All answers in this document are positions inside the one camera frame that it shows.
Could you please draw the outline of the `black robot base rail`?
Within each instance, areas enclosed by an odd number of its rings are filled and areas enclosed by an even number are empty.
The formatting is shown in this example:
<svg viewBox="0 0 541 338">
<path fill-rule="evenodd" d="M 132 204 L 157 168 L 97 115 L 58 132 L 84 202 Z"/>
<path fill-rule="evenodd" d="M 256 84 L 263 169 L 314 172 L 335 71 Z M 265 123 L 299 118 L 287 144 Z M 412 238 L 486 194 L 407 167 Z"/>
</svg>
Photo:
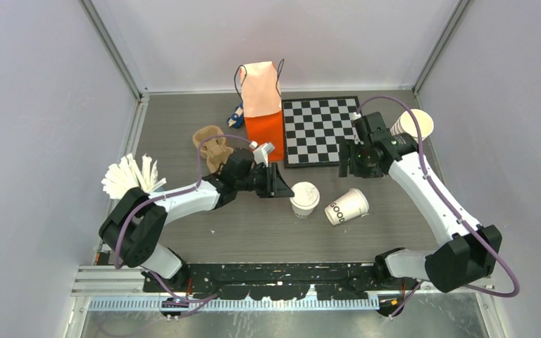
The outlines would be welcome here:
<svg viewBox="0 0 541 338">
<path fill-rule="evenodd" d="M 301 300 L 311 292 L 318 299 L 358 300 L 367 292 L 401 296 L 411 291 L 412 278 L 385 277 L 372 263 L 188 263 L 169 280 L 144 272 L 146 293 L 188 292 L 197 299 Z"/>
</svg>

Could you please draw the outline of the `stack of white paper cups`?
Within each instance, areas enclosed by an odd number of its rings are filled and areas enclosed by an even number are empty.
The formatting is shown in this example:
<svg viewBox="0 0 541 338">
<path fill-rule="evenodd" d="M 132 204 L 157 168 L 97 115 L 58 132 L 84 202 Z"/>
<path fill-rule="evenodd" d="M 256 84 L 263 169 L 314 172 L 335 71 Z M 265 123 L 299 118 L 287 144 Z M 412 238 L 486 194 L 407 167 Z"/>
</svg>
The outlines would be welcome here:
<svg viewBox="0 0 541 338">
<path fill-rule="evenodd" d="M 393 135 L 407 133 L 412 136 L 416 141 L 420 139 L 420 135 L 421 140 L 423 141 L 433 133 L 435 128 L 434 121 L 428 113 L 422 111 L 421 109 L 412 109 L 411 112 L 413 113 L 413 116 L 418 122 L 420 134 L 418 134 L 416 124 L 414 123 L 413 118 L 408 111 L 404 111 L 398 117 L 397 121 L 390 128 L 390 132 Z"/>
</svg>

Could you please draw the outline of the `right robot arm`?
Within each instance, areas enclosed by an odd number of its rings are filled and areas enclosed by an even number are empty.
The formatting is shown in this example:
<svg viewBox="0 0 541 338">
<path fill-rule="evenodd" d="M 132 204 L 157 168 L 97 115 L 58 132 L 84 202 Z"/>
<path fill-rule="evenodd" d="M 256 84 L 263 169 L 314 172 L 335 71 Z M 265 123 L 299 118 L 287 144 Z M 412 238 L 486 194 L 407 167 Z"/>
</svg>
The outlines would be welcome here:
<svg viewBox="0 0 541 338">
<path fill-rule="evenodd" d="M 374 280 L 391 289 L 402 278 L 431 282 L 450 292 L 492 274 L 496 260 L 485 245 L 499 251 L 502 234 L 484 227 L 446 190 L 409 134 L 392 134 L 379 112 L 356 114 L 352 121 L 358 142 L 339 142 L 339 175 L 388 176 L 411 198 L 432 230 L 438 248 L 412 251 L 396 248 L 375 257 Z"/>
</svg>

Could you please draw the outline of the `white paper coffee cup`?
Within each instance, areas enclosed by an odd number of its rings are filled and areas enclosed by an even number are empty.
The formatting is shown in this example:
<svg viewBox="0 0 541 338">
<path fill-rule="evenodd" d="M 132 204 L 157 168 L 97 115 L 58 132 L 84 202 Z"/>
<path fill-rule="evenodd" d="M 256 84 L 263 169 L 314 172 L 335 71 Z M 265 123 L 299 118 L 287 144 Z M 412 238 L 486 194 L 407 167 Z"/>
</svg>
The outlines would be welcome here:
<svg viewBox="0 0 541 338">
<path fill-rule="evenodd" d="M 365 195 L 357 188 L 351 188 L 335 202 L 335 211 L 339 223 L 363 217 L 368 214 L 369 203 Z"/>
</svg>

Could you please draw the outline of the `orange paper bag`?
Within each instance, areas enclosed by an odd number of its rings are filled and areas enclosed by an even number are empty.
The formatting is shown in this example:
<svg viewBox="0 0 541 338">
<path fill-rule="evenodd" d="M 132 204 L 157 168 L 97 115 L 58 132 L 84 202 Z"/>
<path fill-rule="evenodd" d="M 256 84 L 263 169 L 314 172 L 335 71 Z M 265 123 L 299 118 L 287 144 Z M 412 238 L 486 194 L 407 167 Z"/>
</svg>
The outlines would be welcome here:
<svg viewBox="0 0 541 338">
<path fill-rule="evenodd" d="M 247 136 L 259 144 L 270 142 L 275 149 L 269 161 L 282 161 L 285 157 L 285 128 L 282 108 L 280 74 L 284 61 L 239 65 L 240 99 Z"/>
</svg>

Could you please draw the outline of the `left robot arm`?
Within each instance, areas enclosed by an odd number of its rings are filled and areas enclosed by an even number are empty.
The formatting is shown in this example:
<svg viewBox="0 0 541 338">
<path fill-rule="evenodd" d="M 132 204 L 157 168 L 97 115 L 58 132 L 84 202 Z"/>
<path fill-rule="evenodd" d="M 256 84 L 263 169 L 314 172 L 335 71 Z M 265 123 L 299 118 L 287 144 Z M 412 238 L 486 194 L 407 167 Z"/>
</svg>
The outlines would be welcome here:
<svg viewBox="0 0 541 338">
<path fill-rule="evenodd" d="M 153 194 L 139 187 L 129 189 L 101 225 L 99 236 L 126 266 L 146 268 L 172 292 L 182 290 L 188 281 L 186 264 L 160 243 L 163 228 L 188 215 L 219 209 L 234 201 L 238 192 L 255 192 L 260 198 L 293 197 L 277 164 L 266 159 L 271 148 L 271 144 L 255 151 L 237 148 L 200 183 Z"/>
</svg>

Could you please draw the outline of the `white plastic cup lid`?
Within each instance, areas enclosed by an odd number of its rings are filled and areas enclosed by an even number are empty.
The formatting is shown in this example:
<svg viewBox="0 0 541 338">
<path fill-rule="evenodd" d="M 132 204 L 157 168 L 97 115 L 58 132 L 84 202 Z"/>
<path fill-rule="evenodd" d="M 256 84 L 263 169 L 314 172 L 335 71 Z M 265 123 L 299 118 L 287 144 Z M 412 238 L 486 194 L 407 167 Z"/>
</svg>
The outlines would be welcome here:
<svg viewBox="0 0 541 338">
<path fill-rule="evenodd" d="M 337 226 L 345 221 L 344 213 L 336 202 L 325 207 L 324 212 L 330 224 L 333 226 Z"/>
</svg>

